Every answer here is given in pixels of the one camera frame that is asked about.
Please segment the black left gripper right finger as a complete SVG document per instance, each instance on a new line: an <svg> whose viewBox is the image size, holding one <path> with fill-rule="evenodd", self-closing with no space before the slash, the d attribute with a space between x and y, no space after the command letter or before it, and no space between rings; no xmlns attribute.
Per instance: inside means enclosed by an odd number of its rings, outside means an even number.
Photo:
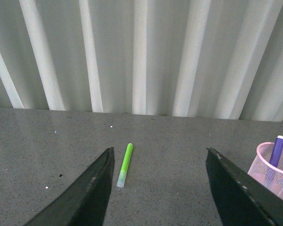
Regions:
<svg viewBox="0 0 283 226"><path fill-rule="evenodd" d="M208 148L210 190L224 226L283 226L283 200Z"/></svg>

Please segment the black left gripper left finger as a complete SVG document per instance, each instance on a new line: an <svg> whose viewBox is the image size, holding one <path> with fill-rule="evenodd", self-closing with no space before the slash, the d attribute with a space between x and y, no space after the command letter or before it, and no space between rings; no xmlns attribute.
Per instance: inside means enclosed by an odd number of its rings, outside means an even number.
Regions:
<svg viewBox="0 0 283 226"><path fill-rule="evenodd" d="M26 226L101 226L111 194L114 148L107 148L57 199Z"/></svg>

